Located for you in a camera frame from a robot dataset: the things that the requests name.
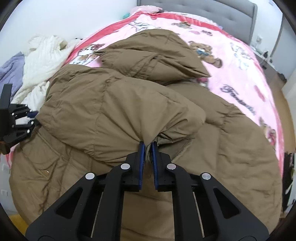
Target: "pink blanket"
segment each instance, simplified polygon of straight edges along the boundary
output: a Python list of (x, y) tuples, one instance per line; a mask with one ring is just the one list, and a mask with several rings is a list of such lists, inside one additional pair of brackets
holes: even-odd
[(212, 77), (192, 81), (200, 83), (214, 94), (236, 105), (261, 126), (275, 149), (282, 173), (284, 139), (281, 122), (263, 70), (246, 44), (220, 28), (173, 13), (137, 12), (84, 39), (73, 50), (66, 63), (100, 67), (100, 60), (93, 54), (94, 51), (139, 31), (154, 28), (177, 33), (185, 42), (195, 47), (197, 55), (214, 56), (214, 64), (203, 62)]

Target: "electrical outlet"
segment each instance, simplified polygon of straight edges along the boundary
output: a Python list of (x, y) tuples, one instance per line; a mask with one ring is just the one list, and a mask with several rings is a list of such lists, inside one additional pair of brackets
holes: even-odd
[(266, 50), (266, 51), (264, 52), (263, 57), (264, 57), (264, 58), (267, 58), (267, 57), (268, 57), (268, 50)]
[(2, 189), (1, 195), (3, 195), (4, 197), (8, 197), (8, 191)]
[(10, 168), (9, 168), (9, 166), (3, 164), (3, 165), (2, 165), (2, 171), (3, 171), (4, 173), (10, 174)]
[(262, 37), (260, 35), (257, 36), (256, 42), (261, 44), (262, 43)]

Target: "metal screw head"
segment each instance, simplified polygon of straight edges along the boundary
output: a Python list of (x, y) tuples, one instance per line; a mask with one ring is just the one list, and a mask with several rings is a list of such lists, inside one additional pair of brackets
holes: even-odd
[(203, 173), (202, 178), (205, 180), (209, 180), (209, 179), (211, 179), (211, 175), (209, 173)]
[(170, 163), (170, 164), (167, 165), (167, 168), (170, 169), (170, 170), (174, 170), (174, 169), (176, 169), (176, 167), (177, 166), (174, 163)]
[(123, 163), (123, 164), (121, 164), (121, 169), (123, 169), (123, 170), (127, 170), (127, 169), (129, 169), (131, 166), (128, 164), (128, 163)]
[(87, 180), (94, 179), (94, 174), (93, 174), (92, 172), (89, 172), (89, 173), (87, 173), (87, 174), (85, 175), (85, 178), (86, 178)]

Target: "light switch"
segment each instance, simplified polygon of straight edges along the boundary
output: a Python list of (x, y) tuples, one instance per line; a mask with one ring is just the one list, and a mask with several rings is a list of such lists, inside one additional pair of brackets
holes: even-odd
[(8, 197), (8, 191), (6, 190), (1, 190), (1, 195), (5, 196), (5, 197)]
[(2, 171), (3, 171), (4, 173), (10, 174), (10, 168), (9, 168), (9, 166), (3, 164), (3, 165), (2, 165)]
[(257, 36), (256, 42), (261, 44), (262, 43), (262, 37), (260, 35)]

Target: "purple cloth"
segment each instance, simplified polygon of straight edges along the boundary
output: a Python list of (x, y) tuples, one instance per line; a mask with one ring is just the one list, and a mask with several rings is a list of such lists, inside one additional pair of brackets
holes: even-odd
[(10, 101), (12, 101), (15, 93), (22, 86), (24, 64), (25, 56), (19, 52), (0, 67), (0, 97), (4, 84), (12, 84), (10, 97)]

